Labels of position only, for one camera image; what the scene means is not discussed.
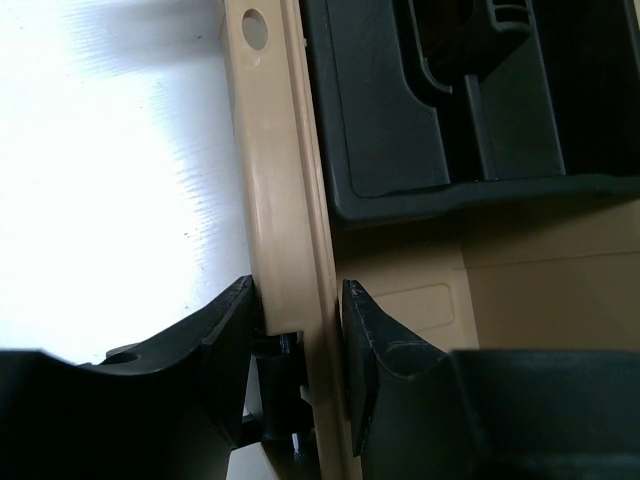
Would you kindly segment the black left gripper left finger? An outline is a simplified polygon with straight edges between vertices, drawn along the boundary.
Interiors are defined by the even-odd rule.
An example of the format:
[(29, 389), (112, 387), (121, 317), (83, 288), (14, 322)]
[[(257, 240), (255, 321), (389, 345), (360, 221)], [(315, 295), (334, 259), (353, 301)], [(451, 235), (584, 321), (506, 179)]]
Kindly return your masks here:
[(1, 354), (5, 479), (223, 479), (238, 444), (254, 284), (241, 277), (97, 365)]

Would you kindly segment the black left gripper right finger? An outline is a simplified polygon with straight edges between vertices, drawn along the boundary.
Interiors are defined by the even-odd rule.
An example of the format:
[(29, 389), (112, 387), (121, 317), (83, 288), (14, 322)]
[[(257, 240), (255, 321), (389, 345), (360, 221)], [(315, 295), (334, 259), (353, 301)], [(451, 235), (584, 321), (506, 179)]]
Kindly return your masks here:
[(444, 352), (342, 290), (352, 451), (366, 479), (635, 479), (639, 357)]

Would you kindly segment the tan plastic toolbox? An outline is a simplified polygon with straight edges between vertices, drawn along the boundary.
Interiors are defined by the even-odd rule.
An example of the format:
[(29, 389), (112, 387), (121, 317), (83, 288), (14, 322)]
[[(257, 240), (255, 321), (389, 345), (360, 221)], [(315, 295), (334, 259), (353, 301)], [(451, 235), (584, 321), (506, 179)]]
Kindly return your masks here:
[(639, 193), (530, 198), (344, 226), (329, 211), (305, 1), (220, 1), (261, 334), (252, 411), (269, 436), (312, 431), (325, 479), (352, 451), (342, 290), (444, 352), (639, 357)]

